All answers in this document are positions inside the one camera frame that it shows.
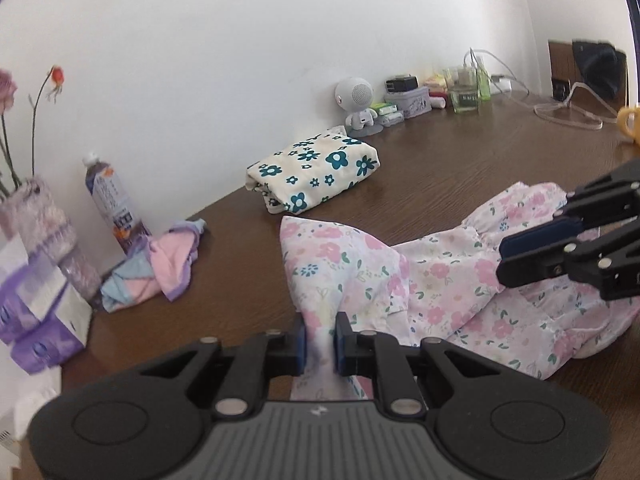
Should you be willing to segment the pink floral dress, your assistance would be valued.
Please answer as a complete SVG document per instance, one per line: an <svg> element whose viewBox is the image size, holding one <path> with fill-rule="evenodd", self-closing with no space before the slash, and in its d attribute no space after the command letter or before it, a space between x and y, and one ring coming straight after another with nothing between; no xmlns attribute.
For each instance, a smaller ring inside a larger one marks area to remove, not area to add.
<svg viewBox="0 0 640 480"><path fill-rule="evenodd" d="M364 378L337 373L335 318L417 346L437 337L530 376L548 378L570 359L585 359L628 330L637 299L604 301L597 289L555 278L517 289L496 277L498 247L538 226L565 202L553 183L515 183L480 205L460 226L388 246L353 226L297 217L282 220L288 288L307 333L302 401L360 400Z"/></svg>

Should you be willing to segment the clear plastic hanger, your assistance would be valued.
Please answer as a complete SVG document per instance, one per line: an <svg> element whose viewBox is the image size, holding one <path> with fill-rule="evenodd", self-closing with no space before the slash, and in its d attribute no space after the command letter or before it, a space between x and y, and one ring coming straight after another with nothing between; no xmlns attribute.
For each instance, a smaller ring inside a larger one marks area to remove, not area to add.
<svg viewBox="0 0 640 480"><path fill-rule="evenodd" d="M593 96L604 108L604 115L590 112L575 104L574 97L578 90L586 90L590 96ZM545 122L585 131L600 131L606 124L615 125L617 120L616 110L584 82L574 82L570 86L567 97L560 102L535 104L533 113Z"/></svg>

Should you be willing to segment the black bag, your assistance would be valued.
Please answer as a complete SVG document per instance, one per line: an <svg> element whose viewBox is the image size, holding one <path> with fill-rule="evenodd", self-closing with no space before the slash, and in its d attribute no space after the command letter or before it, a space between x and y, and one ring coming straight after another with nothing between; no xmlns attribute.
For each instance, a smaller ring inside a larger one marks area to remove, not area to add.
<svg viewBox="0 0 640 480"><path fill-rule="evenodd" d="M600 98L614 101L626 84L626 54L608 42L572 42L574 61L582 81Z"/></svg>

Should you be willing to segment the pastel pink blue cloth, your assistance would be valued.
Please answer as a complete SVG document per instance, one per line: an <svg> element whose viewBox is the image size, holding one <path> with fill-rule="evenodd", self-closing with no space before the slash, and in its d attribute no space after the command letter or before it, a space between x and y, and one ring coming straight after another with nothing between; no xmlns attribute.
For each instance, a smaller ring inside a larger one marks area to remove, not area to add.
<svg viewBox="0 0 640 480"><path fill-rule="evenodd" d="M184 220L162 235L139 237L101 286L103 309L116 312L159 294L169 301L178 299L191 283L206 229L203 219Z"/></svg>

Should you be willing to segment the green small bottle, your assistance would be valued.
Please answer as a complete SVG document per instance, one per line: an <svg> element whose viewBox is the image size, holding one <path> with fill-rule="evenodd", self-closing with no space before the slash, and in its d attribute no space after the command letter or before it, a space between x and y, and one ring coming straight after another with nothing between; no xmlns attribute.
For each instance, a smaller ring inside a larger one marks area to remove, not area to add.
<svg viewBox="0 0 640 480"><path fill-rule="evenodd" d="M478 93L482 101L489 101L491 99L490 88L490 76L486 70L483 59L480 56L475 58L476 71L477 71L477 83Z"/></svg>

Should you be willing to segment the square glass perfume bottle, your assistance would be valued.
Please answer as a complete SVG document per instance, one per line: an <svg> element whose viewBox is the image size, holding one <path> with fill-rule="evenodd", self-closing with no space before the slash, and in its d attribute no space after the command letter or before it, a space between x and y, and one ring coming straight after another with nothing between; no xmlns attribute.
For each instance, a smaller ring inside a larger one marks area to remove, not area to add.
<svg viewBox="0 0 640 480"><path fill-rule="evenodd" d="M458 67L451 78L449 96L456 113L478 109L477 72L472 66Z"/></svg>

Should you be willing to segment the brown tea drink bottle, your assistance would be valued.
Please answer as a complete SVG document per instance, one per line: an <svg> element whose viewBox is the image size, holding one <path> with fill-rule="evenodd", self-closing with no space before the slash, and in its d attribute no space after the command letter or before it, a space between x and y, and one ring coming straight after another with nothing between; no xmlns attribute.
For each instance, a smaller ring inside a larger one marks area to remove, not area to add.
<svg viewBox="0 0 640 480"><path fill-rule="evenodd" d="M116 242L128 254L138 238L150 232L114 167L95 154L89 154L82 161L86 168L85 186Z"/></svg>

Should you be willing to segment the lower purple tissue pack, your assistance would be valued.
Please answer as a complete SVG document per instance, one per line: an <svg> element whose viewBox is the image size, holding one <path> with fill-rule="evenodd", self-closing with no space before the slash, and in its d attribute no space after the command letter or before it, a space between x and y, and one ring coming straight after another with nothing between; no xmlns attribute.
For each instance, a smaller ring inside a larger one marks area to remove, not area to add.
<svg viewBox="0 0 640 480"><path fill-rule="evenodd" d="M71 284L63 287L43 321L11 349L29 375L63 364L87 345L92 307Z"/></svg>

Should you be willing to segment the purple tissue pack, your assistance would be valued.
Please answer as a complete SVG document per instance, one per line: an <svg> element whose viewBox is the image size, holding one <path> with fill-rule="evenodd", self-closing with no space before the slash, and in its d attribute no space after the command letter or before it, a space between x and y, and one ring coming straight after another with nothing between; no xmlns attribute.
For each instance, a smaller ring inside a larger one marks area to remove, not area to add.
<svg viewBox="0 0 640 480"><path fill-rule="evenodd" d="M63 287L43 321L11 349L29 375L63 364L87 345L92 307L71 284Z"/></svg>
<svg viewBox="0 0 640 480"><path fill-rule="evenodd" d="M14 235L1 248L1 341L10 346L47 317L66 285L48 256L29 257Z"/></svg>

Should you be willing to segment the folded white teal floral cloth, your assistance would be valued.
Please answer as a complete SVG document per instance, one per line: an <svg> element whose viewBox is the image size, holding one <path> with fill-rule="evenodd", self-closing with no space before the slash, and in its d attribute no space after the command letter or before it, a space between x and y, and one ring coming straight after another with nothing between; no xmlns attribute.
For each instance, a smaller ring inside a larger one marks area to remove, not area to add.
<svg viewBox="0 0 640 480"><path fill-rule="evenodd" d="M373 146L338 126L250 165L245 188L262 196L270 214L301 214L353 188L379 166Z"/></svg>

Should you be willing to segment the crumpled white tissue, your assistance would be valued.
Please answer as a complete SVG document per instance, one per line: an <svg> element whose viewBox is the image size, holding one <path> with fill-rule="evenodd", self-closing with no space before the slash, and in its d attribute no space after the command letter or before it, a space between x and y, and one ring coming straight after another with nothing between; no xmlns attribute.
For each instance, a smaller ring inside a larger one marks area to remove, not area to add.
<svg viewBox="0 0 640 480"><path fill-rule="evenodd" d="M61 367L29 375L11 363L1 369L1 439L21 441L30 421L62 390Z"/></svg>

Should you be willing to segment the upper purple tissue pack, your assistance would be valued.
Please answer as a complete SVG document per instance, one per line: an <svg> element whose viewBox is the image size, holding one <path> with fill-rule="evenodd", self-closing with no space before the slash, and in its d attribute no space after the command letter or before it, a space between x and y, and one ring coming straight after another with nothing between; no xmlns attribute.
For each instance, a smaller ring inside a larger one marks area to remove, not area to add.
<svg viewBox="0 0 640 480"><path fill-rule="evenodd" d="M10 346L47 317L66 285L48 256L29 257L14 235L1 248L1 341Z"/></svg>

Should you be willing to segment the black charger adapter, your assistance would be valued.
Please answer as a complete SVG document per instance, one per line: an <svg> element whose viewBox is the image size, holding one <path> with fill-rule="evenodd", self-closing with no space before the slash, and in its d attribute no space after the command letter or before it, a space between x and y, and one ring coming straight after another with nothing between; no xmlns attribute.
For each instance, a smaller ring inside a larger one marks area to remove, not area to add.
<svg viewBox="0 0 640 480"><path fill-rule="evenodd" d="M405 93L419 88L418 78L413 75L396 75L385 81L388 93Z"/></svg>

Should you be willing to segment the purple textured vase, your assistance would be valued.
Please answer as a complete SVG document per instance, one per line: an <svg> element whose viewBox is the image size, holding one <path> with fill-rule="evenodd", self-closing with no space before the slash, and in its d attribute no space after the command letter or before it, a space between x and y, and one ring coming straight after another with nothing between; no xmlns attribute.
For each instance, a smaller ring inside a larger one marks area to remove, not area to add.
<svg viewBox="0 0 640 480"><path fill-rule="evenodd" d="M19 235L31 257L46 255L82 298L91 301L96 296L100 274L80 248L70 218L40 177L25 180L1 204L1 231L7 238Z"/></svg>

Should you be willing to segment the white robot figurine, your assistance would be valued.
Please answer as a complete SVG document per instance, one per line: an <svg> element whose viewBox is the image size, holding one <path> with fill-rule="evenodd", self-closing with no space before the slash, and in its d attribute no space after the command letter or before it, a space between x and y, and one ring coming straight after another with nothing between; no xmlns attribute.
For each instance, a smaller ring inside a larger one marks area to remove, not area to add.
<svg viewBox="0 0 640 480"><path fill-rule="evenodd" d="M383 130L376 122L378 113L371 107L373 89L363 78L350 77L341 80L335 87L335 101L347 113L347 134L355 139L373 136Z"/></svg>

